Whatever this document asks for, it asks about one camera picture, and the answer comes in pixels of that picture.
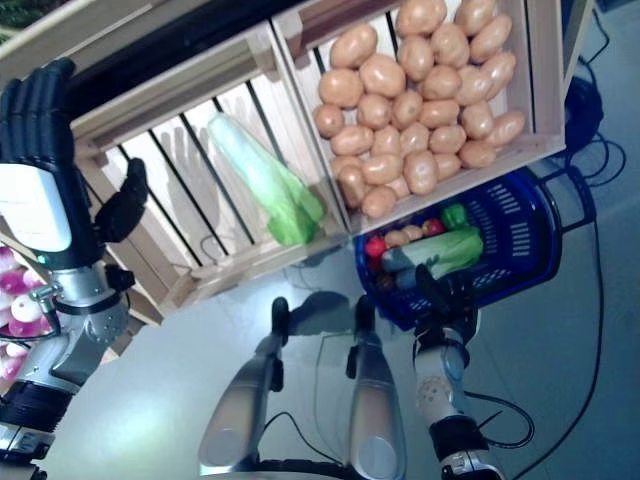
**green pepper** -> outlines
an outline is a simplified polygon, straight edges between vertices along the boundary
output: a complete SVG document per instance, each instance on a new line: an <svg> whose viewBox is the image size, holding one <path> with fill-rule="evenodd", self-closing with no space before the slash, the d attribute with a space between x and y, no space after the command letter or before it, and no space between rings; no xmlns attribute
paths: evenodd
<svg viewBox="0 0 640 480"><path fill-rule="evenodd" d="M447 231L458 230L469 226L467 210L461 203L454 203L445 208L440 215L440 220L442 220Z"/></svg>

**plastic cabbage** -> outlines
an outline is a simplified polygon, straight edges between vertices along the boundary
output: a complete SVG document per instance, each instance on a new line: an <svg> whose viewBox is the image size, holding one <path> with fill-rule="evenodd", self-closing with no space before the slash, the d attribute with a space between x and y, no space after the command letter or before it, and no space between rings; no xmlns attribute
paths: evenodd
<svg viewBox="0 0 640 480"><path fill-rule="evenodd" d="M267 228L276 241L313 240L325 215L320 200L234 118L217 114L208 127L216 148L269 215Z"/></svg>

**red tomato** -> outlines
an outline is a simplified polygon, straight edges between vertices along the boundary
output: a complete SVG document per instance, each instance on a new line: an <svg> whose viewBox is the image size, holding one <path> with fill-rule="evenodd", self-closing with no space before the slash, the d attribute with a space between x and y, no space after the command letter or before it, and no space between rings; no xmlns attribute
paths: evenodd
<svg viewBox="0 0 640 480"><path fill-rule="evenodd" d="M425 237L433 237L435 235L445 233L446 231L447 229L444 228L444 224L439 218L430 218L429 220L425 220L422 224L422 233L424 233Z"/></svg>
<svg viewBox="0 0 640 480"><path fill-rule="evenodd" d="M387 245L380 237L373 237L364 247L364 251L371 258L381 258L382 254L387 251Z"/></svg>

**wooden crate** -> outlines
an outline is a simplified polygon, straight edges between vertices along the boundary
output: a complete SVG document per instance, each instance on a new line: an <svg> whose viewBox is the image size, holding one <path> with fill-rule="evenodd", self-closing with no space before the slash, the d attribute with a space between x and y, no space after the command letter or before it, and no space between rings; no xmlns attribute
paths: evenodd
<svg viewBox="0 0 640 480"><path fill-rule="evenodd" d="M394 56L400 41L393 31L399 3L388 0L313 0L274 19L276 35L283 45L284 57L302 98L308 123L312 124L312 111L321 103L318 82L322 72L329 68L329 50L336 37L350 26L366 21L378 32L378 51ZM459 4L460 0L447 0L447 21L452 20ZM347 211L344 203L340 202L352 234L387 224L564 148L564 71L559 2L499 0L498 9L513 18L513 31L505 49L514 52L518 64L513 80L492 101L492 108L495 114L515 109L525 113L524 133L500 152L492 166L463 171L440 184L431 195L403 199L393 213L384 218L368 219L360 212ZM348 113L347 121L353 121L353 112ZM320 138L315 128L313 135L329 171L329 161L334 156L329 142ZM335 182L332 185L338 192Z"/></svg>
<svg viewBox="0 0 640 480"><path fill-rule="evenodd" d="M140 157L147 165L151 195L131 237L145 252L144 262L122 263L164 311L346 238L284 73L275 36L263 23L73 123L77 162L98 202L121 184L128 160ZM310 245L283 247L273 240L266 214L209 139L206 125L217 112L239 120L322 199L327 215ZM116 248L114 257L120 257Z"/></svg>
<svg viewBox="0 0 640 480"><path fill-rule="evenodd" d="M0 47L0 85L63 55L86 70L206 1L73 0ZM525 111L526 134L490 169L465 172L435 195L404 201L388 218L367 222L349 214L327 174L331 155L310 116L319 102L320 64L328 63L332 39L362 20L378 30L383 51L393 53L390 25L398 3L300 4L274 18L273 29L257 25L74 122L77 162L94 213L122 182L128 157L147 162L153 194L142 224L109 246L109 259L136 274L132 305L139 318L157 323L159 310L166 314L346 240L347 226L351 233L374 228L562 147L559 7L553 0L501 0L501 10L515 20L508 48L520 62L496 108ZM572 50L564 52L570 59L565 85L591 4L576 3L572 19L581 30L566 43ZM311 245L286 248L271 240L264 214L208 139L205 124L219 110L247 125L320 194L327 220Z"/></svg>

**floor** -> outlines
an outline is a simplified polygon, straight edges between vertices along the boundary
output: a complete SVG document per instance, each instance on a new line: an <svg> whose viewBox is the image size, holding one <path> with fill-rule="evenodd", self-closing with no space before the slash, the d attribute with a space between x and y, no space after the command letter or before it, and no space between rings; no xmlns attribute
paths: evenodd
<svg viewBox="0 0 640 480"><path fill-rule="evenodd" d="M635 161L640 158L640 2L602 19L612 45L594 64L606 109L601 131L629 154L625 174L594 192L606 284L602 372L583 421L555 455L525 477L528 480L640 476L640 255L635 251L640 244L640 163ZM585 55L595 52L601 41L592 26ZM588 163L589 155L581 161ZM508 477L558 438L580 408L591 380L597 319L593 231L583 228L564 240L558 275L483 309L481 330L469 346L467 388L515 401L536 421L532 444L495 451ZM313 444L342 452L352 388L344 375L351 345L346 332L361 287L349 247L316 263L235 288L173 315L162 328L145 328L124 356L101 367L72 402L43 462L50 478L196 478L204 427L236 370L267 333L270 304L279 295L297 307L315 294L322 311L299 311L296 335L283 354L285 389L272 394L269 415L289 410ZM400 396L407 478L439 478L430 439L415 409L412 338L385 320L377 325ZM494 411L473 405L478 417ZM498 417L485 433L502 440L518 437L523 426L510 415ZM318 459L286 420L265 434L261 451L263 458Z"/></svg>

